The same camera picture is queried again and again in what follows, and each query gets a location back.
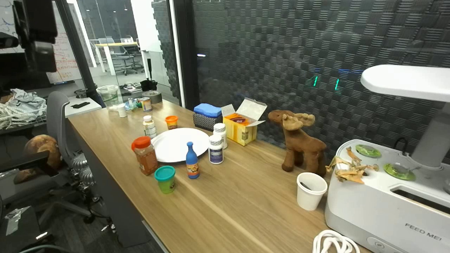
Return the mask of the white paper cup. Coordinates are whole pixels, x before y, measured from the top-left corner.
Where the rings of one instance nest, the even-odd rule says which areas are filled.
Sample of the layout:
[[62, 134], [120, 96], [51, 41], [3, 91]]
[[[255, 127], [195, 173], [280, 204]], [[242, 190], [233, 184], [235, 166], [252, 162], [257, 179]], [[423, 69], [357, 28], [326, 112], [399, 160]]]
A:
[[315, 173], [297, 176], [297, 204], [305, 211], [315, 211], [326, 190], [326, 180]]

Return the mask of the grey woven basket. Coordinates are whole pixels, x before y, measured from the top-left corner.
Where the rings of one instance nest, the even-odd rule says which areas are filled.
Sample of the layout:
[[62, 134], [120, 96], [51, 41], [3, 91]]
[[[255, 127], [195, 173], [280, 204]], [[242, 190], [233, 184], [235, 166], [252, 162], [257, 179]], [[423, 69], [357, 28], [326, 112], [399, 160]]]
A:
[[210, 118], [201, 114], [193, 114], [193, 121], [195, 127], [212, 131], [214, 125], [222, 121], [222, 117]]

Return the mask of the brown moose plushie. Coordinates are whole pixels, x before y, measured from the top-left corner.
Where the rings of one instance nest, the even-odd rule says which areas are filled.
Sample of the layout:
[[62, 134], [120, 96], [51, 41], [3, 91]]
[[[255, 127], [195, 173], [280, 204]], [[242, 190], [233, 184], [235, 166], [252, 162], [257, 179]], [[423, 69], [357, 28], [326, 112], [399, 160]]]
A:
[[269, 112], [269, 119], [280, 125], [284, 132], [285, 157], [281, 164], [284, 171], [293, 171], [298, 166], [319, 176], [326, 174], [323, 157], [326, 143], [304, 131], [304, 127], [315, 124], [314, 114], [273, 110]]

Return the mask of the white paper plate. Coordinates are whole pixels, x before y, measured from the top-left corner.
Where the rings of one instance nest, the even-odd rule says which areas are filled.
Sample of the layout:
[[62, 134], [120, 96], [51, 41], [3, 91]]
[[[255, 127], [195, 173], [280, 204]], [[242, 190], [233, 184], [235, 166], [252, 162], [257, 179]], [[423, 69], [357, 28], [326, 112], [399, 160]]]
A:
[[198, 156], [208, 150], [208, 135], [197, 128], [169, 129], [152, 139], [156, 159], [162, 163], [184, 162], [188, 142]]

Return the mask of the green tub teal lid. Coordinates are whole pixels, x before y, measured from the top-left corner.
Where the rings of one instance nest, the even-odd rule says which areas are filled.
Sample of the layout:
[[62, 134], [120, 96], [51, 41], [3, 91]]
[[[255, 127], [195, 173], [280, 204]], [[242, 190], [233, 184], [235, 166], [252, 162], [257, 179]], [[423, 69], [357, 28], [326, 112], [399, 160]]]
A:
[[160, 166], [153, 177], [158, 181], [158, 187], [163, 194], [169, 194], [174, 187], [176, 169], [173, 166]]

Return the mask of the yellow cardboard box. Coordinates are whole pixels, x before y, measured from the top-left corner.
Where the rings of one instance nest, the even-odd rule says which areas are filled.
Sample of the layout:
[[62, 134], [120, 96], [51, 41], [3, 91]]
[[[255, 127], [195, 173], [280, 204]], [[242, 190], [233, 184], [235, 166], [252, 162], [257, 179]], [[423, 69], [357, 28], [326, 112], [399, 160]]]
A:
[[246, 146], [257, 136], [257, 127], [264, 122], [262, 115], [267, 105], [253, 98], [245, 98], [239, 108], [232, 104], [222, 107], [222, 122], [226, 127], [226, 138]]

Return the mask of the blue toy bottle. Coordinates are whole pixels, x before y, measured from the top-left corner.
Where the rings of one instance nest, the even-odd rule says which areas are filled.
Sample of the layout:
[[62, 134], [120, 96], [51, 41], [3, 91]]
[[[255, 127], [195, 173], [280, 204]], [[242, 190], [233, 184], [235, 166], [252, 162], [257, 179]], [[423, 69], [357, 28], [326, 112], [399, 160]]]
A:
[[187, 143], [186, 164], [187, 164], [187, 176], [191, 180], [198, 179], [200, 177], [198, 156], [194, 152], [191, 142]]

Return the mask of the white pill bottle back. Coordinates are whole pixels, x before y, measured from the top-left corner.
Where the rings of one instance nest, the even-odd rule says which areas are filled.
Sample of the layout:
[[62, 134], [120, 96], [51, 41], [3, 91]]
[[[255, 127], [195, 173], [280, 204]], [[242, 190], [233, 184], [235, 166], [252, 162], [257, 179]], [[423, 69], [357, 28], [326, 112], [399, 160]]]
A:
[[215, 124], [214, 125], [214, 134], [219, 135], [222, 138], [222, 148], [226, 149], [228, 148], [226, 127], [222, 122]]

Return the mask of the white pill bottle green label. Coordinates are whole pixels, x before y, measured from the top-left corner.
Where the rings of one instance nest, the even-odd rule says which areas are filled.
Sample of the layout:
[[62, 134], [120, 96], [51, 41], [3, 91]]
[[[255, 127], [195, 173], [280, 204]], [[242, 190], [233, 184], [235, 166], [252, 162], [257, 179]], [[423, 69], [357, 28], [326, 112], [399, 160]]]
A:
[[142, 124], [143, 124], [145, 135], [149, 138], [155, 138], [156, 136], [156, 125], [155, 125], [153, 118], [150, 115], [145, 115], [142, 118]]

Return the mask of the white pill bottle blue label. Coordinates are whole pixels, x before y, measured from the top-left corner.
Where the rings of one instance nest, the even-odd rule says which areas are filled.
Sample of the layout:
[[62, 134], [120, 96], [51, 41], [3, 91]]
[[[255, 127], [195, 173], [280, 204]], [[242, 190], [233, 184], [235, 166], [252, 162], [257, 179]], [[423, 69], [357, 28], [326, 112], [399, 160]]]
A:
[[224, 162], [222, 138], [219, 135], [211, 135], [208, 141], [210, 141], [210, 148], [208, 148], [210, 162], [212, 164], [221, 164]]

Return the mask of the spice jar orange lid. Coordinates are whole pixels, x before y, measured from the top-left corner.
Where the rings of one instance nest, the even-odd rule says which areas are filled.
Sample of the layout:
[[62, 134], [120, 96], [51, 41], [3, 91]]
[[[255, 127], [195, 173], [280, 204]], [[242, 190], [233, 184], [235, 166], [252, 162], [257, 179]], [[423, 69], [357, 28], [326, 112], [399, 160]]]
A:
[[141, 171], [146, 176], [150, 176], [159, 166], [150, 138], [149, 136], [136, 138], [131, 143], [131, 149], [136, 156]]

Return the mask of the yellow tub orange lid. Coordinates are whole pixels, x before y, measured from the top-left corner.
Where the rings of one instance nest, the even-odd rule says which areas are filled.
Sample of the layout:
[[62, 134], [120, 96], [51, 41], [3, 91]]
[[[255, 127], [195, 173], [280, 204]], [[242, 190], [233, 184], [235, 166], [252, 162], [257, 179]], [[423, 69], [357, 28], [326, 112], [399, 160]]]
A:
[[167, 115], [165, 121], [169, 129], [174, 129], [177, 127], [179, 118], [176, 115]]

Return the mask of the blue sponge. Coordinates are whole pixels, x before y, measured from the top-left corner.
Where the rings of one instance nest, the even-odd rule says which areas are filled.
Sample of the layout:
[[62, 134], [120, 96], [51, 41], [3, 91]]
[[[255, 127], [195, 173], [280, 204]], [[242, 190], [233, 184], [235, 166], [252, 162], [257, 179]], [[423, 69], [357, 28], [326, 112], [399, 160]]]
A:
[[194, 107], [194, 112], [208, 118], [217, 118], [221, 115], [221, 108], [208, 103], [201, 103]]

